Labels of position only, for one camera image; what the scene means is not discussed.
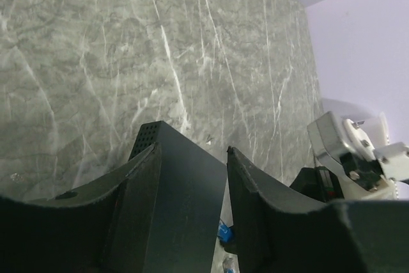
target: gray marble surface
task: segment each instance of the gray marble surface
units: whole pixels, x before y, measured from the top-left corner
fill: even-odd
[[[284,183],[313,163],[306,125],[320,95],[297,0],[0,0],[0,10],[2,193],[53,197],[89,182],[124,163],[155,120],[224,162],[238,147]]]

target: black rectangular object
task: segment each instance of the black rectangular object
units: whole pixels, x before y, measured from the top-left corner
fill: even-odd
[[[162,167],[143,272],[209,273],[226,165],[163,121],[142,125],[130,159],[154,142]]]

